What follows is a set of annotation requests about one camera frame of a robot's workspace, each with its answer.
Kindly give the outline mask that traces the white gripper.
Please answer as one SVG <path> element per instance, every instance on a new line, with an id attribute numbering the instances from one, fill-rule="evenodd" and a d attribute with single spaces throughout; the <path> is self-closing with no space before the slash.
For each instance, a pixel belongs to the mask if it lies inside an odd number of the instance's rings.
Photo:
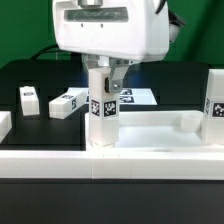
<path id="1" fill-rule="evenodd" d="M 107 93 L 121 92 L 128 60 L 159 61 L 169 50 L 168 5 L 163 0 L 102 0 L 97 7 L 53 0 L 52 11 L 58 46 L 85 53 L 86 72 L 99 67 L 97 55 L 112 57 Z"/>

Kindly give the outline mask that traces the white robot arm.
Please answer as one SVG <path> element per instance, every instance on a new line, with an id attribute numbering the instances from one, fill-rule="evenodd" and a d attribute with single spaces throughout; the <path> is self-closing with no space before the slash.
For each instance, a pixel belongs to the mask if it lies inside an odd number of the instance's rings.
<path id="1" fill-rule="evenodd" d="M 108 59 L 105 90 L 118 93 L 133 62 L 164 59 L 185 21 L 167 0 L 52 0 L 60 49 L 82 54 L 88 68 Z"/>

